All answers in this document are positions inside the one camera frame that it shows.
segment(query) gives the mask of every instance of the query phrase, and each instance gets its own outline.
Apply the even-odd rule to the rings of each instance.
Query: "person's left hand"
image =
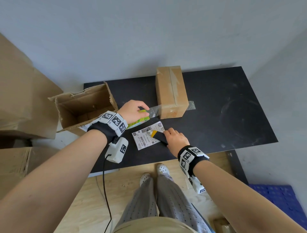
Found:
[[[125,103],[117,113],[127,121],[127,124],[136,122],[142,117],[149,116],[149,113],[147,112],[139,113],[138,111],[140,109],[138,107],[143,107],[144,109],[149,110],[149,107],[143,101],[130,100]]]

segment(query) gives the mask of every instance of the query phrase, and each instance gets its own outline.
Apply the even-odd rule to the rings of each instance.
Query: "gray pants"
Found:
[[[153,181],[153,178],[149,178],[135,191],[116,227],[131,220],[157,216]],[[199,233],[211,232],[179,186],[166,173],[158,175],[157,206],[160,217],[177,219]]]

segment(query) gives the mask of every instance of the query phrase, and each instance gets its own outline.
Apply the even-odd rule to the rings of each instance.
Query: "person's right arm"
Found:
[[[173,128],[164,134],[176,158],[179,151],[189,145],[188,139]],[[200,161],[193,173],[237,233],[306,233],[273,203],[213,163]]]

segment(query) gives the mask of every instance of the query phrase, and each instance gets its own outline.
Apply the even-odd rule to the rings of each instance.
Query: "wristband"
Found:
[[[120,114],[107,111],[86,126],[89,126],[87,131],[97,129],[104,133],[109,144],[116,136],[120,137],[123,134],[128,124]]]
[[[178,153],[178,160],[180,168],[183,173],[190,177],[193,174],[193,168],[195,165],[202,160],[209,160],[209,156],[203,153],[197,147],[191,145],[183,147]]]

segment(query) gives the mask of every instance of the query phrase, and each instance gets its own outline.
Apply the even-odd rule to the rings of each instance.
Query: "patterned pants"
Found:
[[[135,191],[116,227],[131,220],[157,216],[153,181],[153,178],[149,178]],[[199,233],[211,232],[179,186],[166,173],[159,174],[157,179],[157,206],[160,217],[177,219]]]

